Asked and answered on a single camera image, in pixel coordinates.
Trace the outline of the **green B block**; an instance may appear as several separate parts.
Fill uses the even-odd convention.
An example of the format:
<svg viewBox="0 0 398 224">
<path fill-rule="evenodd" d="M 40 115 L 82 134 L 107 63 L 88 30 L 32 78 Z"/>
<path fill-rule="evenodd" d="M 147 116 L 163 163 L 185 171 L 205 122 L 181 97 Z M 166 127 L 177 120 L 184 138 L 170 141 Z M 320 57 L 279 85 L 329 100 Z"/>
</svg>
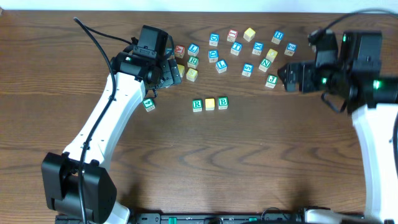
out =
<svg viewBox="0 0 398 224">
<path fill-rule="evenodd" d="M 227 96 L 222 96 L 218 98 L 218 109 L 226 110 L 229 106 L 229 101 Z"/>
</svg>

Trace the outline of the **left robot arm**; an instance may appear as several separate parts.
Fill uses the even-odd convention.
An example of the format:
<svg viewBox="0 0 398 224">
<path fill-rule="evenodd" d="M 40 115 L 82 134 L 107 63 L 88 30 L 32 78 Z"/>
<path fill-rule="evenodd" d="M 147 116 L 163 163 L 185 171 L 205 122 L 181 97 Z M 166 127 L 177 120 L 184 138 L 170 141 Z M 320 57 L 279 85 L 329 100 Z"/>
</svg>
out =
<svg viewBox="0 0 398 224">
<path fill-rule="evenodd" d="M 110 65 L 113 72 L 79 134 L 61 154 L 48 153 L 41 167 L 47 207 L 90 223 L 128 222 L 131 211 L 117 202 L 117 189 L 108 174 L 114 149 L 147 91 L 181 82 L 171 58 L 120 52 Z"/>
</svg>

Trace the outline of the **yellow O block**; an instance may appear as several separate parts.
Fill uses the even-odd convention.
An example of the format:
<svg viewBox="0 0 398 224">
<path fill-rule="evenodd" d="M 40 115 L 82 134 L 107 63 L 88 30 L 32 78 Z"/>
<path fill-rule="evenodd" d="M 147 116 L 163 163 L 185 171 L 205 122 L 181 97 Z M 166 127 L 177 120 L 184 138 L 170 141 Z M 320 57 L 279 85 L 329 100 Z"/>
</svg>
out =
<svg viewBox="0 0 398 224">
<path fill-rule="evenodd" d="M 205 99 L 205 110 L 213 111 L 215 109 L 215 99 L 214 98 L 206 98 Z"/>
</svg>

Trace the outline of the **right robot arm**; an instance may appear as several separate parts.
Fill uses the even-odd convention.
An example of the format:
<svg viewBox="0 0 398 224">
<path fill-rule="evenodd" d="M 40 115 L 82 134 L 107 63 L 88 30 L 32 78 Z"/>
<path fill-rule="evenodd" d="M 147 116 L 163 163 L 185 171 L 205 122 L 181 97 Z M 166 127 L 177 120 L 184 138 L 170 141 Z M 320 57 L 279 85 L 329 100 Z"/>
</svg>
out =
<svg viewBox="0 0 398 224">
<path fill-rule="evenodd" d="M 382 34 L 347 30 L 342 43 L 320 30 L 308 36 L 315 59 L 286 63 L 277 74 L 286 91 L 321 91 L 334 112 L 347 112 L 361 147 L 366 183 L 363 218 L 327 209 L 304 211 L 305 223 L 397 223 L 397 78 L 381 77 Z"/>
</svg>

